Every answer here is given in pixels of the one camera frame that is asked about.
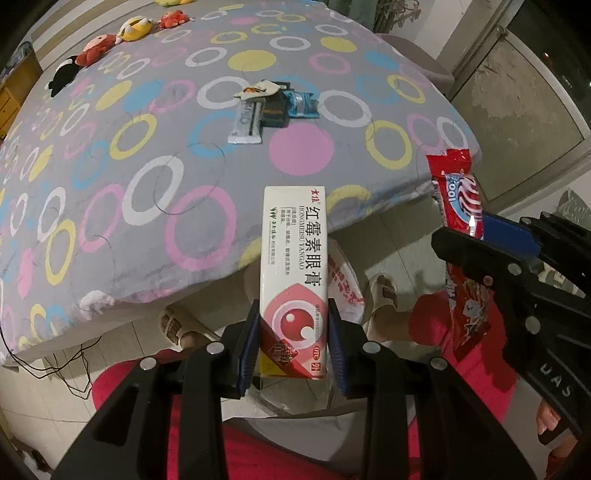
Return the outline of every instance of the orange plush toy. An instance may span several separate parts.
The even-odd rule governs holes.
[[[160,28],[173,28],[191,20],[182,10],[166,12],[160,19]]]
[[[76,64],[81,67],[89,67],[96,63],[113,48],[116,41],[117,37],[110,33],[93,38],[86,44],[82,53],[76,57]]]

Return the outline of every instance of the red snack wrapper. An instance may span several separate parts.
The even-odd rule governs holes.
[[[482,239],[482,205],[476,180],[469,174],[470,151],[447,150],[446,155],[427,155],[427,160],[443,224]],[[489,292],[451,264],[446,268],[446,287],[452,313],[453,352],[460,361],[491,328],[487,320]]]

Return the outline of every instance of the gray bed sheet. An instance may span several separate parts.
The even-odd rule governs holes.
[[[267,185],[326,186],[334,230],[430,192],[426,154],[468,147],[478,160],[434,86],[323,3],[179,8],[195,20],[115,46],[50,99],[56,62],[1,147],[0,318],[29,360],[253,261]],[[314,93],[320,118],[230,145],[233,94],[261,79]]]

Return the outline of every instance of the stuffed toy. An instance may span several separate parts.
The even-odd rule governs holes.
[[[166,12],[160,19],[160,28],[173,28],[191,20],[182,10]]]
[[[75,78],[78,72],[82,69],[80,65],[76,64],[77,55],[69,57],[57,67],[53,80],[50,81],[46,89],[51,90],[51,97],[55,97],[60,91]]]
[[[119,44],[121,40],[135,41],[144,38],[152,30],[154,20],[147,17],[132,17],[119,29],[117,40],[115,44]]]
[[[163,7],[176,7],[194,2],[194,0],[156,0],[156,3]]]
[[[89,67],[112,49],[116,42],[117,37],[110,33],[93,38],[82,49],[82,53],[76,57],[76,64],[82,67]]]

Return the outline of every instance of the eye ointment box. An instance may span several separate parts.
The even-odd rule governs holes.
[[[326,374],[324,187],[267,187],[261,249],[261,375]]]

